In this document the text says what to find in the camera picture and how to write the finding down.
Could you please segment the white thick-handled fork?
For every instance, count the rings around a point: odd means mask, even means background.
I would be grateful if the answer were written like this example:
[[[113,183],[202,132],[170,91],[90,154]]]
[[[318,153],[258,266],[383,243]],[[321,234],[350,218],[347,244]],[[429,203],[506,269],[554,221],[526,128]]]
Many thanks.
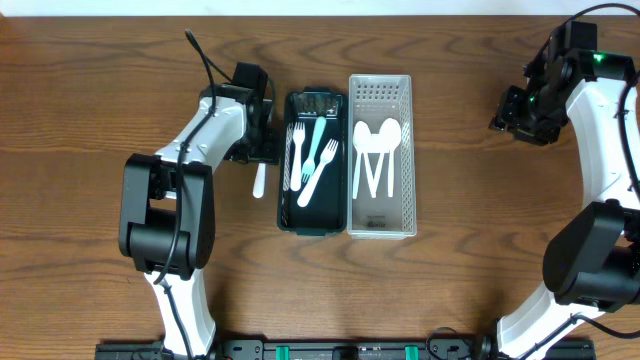
[[[291,182],[290,189],[292,191],[299,191],[301,188],[302,178],[302,161],[301,161],[301,149],[306,136],[305,124],[303,122],[296,122],[293,131],[293,143],[294,143],[294,159],[291,169]]]

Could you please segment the white thick-handled spoon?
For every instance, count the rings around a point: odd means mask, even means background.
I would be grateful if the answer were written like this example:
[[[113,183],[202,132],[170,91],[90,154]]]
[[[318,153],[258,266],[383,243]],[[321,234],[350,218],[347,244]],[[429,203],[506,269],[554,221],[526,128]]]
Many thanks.
[[[265,194],[266,172],[267,172],[266,164],[260,163],[257,168],[253,191],[252,191],[253,197],[256,199],[262,198]]]

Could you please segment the teal green fork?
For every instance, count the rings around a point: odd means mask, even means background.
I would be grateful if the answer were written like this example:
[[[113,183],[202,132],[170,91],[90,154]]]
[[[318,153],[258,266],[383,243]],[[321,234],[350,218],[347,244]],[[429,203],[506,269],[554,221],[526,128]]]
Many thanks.
[[[326,122],[327,119],[324,116],[319,116],[314,123],[309,153],[307,159],[302,165],[301,175],[303,183],[306,183],[315,171],[315,156],[326,127]]]

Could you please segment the dark green plastic basket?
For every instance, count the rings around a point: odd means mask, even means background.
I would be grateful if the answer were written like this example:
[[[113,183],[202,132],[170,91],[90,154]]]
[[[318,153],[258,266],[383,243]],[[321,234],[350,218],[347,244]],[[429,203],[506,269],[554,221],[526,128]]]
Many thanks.
[[[322,87],[284,100],[277,226],[299,236],[346,227],[347,96]]]

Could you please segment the pale green fork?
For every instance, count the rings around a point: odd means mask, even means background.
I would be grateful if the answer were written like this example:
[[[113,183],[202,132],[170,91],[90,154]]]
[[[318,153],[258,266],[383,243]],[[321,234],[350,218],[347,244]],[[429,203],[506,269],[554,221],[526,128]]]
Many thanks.
[[[325,168],[325,166],[327,164],[329,164],[337,151],[339,145],[339,141],[335,140],[335,139],[331,139],[325,146],[324,150],[322,151],[321,155],[320,155],[320,161],[319,164],[316,168],[316,170],[314,171],[314,173],[312,174],[312,176],[310,177],[310,179],[308,180],[307,184],[305,185],[305,187],[303,188],[300,196],[298,197],[297,200],[297,205],[299,207],[306,207],[311,198],[312,195],[316,189],[316,186],[319,182],[319,179],[321,177],[321,174]]]

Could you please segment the white plastic spoon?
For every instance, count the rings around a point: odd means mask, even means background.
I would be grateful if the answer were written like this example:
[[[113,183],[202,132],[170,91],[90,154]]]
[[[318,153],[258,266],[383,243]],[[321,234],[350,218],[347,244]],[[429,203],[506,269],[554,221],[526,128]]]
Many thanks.
[[[394,196],[395,183],[394,152],[401,142],[401,127],[399,122],[394,118],[387,118],[382,123],[379,134],[382,136],[388,149],[387,195],[392,198]]]
[[[358,197],[359,193],[359,184],[360,184],[360,172],[361,172],[361,157],[362,152],[360,149],[355,146],[356,157],[355,157],[355,166],[353,172],[353,183],[352,183],[352,199],[355,200]]]

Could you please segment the white plastic spoon angled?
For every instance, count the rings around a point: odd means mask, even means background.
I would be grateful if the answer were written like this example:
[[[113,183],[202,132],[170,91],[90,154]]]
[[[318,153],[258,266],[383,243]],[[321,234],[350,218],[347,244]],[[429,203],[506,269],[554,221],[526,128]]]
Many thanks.
[[[358,121],[354,127],[352,142],[353,146],[357,146],[362,152],[361,160],[365,159],[365,155],[372,149],[371,137],[369,126],[363,121]]]

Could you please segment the clear perforated plastic basket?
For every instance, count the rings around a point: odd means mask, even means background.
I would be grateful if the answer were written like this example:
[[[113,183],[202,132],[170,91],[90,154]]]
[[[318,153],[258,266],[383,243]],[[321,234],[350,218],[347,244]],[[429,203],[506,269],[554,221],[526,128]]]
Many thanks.
[[[349,78],[347,231],[354,239],[417,233],[412,81],[408,75]]]

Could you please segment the white plastic spoon lowest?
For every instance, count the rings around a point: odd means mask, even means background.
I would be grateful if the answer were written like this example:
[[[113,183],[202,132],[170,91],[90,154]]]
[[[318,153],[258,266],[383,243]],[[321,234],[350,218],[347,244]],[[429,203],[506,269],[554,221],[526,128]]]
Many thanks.
[[[377,162],[375,166],[371,165],[371,153],[365,155],[365,168],[367,173],[367,182],[369,192],[372,198],[377,196],[377,190],[381,178],[382,167],[384,164],[385,153],[377,153]]]

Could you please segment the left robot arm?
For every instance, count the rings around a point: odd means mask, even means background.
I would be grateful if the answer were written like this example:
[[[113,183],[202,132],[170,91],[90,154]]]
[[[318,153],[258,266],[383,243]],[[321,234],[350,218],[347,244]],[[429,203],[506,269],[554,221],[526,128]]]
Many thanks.
[[[171,143],[126,161],[119,249],[152,286],[165,337],[99,345],[96,358],[214,358],[216,323],[202,273],[215,239],[213,174],[224,160],[278,164],[268,83],[260,66],[238,63],[228,82],[201,92],[196,114]]]

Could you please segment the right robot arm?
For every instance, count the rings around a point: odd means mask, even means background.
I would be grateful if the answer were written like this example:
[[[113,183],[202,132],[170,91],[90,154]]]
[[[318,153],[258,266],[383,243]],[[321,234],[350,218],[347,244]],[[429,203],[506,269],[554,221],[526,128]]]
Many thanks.
[[[639,72],[631,57],[599,51],[597,37],[576,17],[558,26],[490,122],[538,146],[571,125],[583,200],[547,245],[542,283],[476,342],[476,359],[584,359],[565,337],[582,324],[616,336],[598,317],[639,302]]]

